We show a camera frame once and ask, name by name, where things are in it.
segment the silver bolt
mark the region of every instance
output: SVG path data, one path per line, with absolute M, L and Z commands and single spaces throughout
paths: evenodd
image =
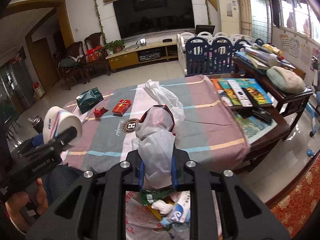
M 194 162 L 194 161 L 187 161 L 187 162 L 186 162 L 186 165 L 187 165 L 189 168 L 192 168 L 192 167 L 196 166 L 196 162 Z
M 85 172 L 83 173 L 83 176 L 84 176 L 85 178 L 91 178 L 91 177 L 93 176 L 93 172 L 92 172 L 92 171 L 85 171 Z
M 223 175 L 226 177 L 231 177 L 233 176 L 233 172 L 231 170 L 224 170 Z
M 127 162 L 127 161 L 124 161 L 124 162 L 120 163 L 120 166 L 123 167 L 123 168 L 128 168 L 130 166 L 130 163 Z

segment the human hand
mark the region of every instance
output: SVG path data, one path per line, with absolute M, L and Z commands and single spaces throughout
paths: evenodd
M 48 209 L 47 193 L 44 190 L 42 180 L 40 178 L 36 180 L 36 183 L 38 185 L 38 191 L 35 199 L 39 203 L 39 206 L 37 207 L 37 213 L 42 215 Z M 13 194 L 5 203 L 10 218 L 23 232 L 27 232 L 30 228 L 30 225 L 24 220 L 20 210 L 28 203 L 28 201 L 29 196 L 23 191 Z

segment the plaid tablecloth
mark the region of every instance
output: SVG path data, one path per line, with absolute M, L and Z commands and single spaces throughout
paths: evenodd
M 176 147 L 188 152 L 190 158 L 210 169 L 233 169 L 249 152 L 249 145 L 231 112 L 222 104 L 212 82 L 206 76 L 193 76 L 159 82 L 172 91 L 184 106 L 185 120 L 179 130 Z M 114 91 L 102 92 L 104 100 L 95 107 L 109 109 L 95 118 L 93 109 L 80 113 L 76 101 L 64 109 L 79 116 L 83 124 L 82 141 L 62 154 L 63 163 L 80 170 L 103 172 L 126 159 L 132 150 L 135 132 L 126 133 L 133 124 L 127 120 L 137 118 L 153 105 L 157 105 L 143 89 L 144 84 Z M 114 116 L 112 109 L 121 99 L 129 99 L 132 106 L 124 116 Z

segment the person's leg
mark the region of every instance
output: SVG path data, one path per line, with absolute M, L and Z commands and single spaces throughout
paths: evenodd
M 49 206 L 55 201 L 83 172 L 75 168 L 58 165 L 51 173 L 42 177 L 47 192 Z

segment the green paper bag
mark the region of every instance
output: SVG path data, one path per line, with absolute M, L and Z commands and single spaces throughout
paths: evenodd
M 80 112 L 83 114 L 93 108 L 97 103 L 103 100 L 102 94 L 98 88 L 93 88 L 82 92 L 76 97 Z

